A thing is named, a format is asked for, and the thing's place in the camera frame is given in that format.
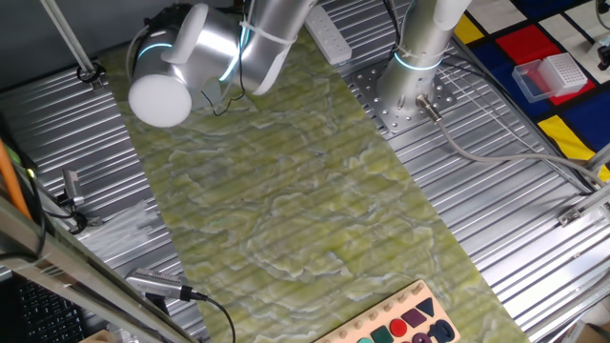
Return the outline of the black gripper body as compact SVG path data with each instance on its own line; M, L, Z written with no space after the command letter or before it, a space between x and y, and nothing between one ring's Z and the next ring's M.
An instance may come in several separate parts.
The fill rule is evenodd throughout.
M164 8L155 17L145 18L147 34L160 30L179 30L192 7L193 5L188 3L175 3Z

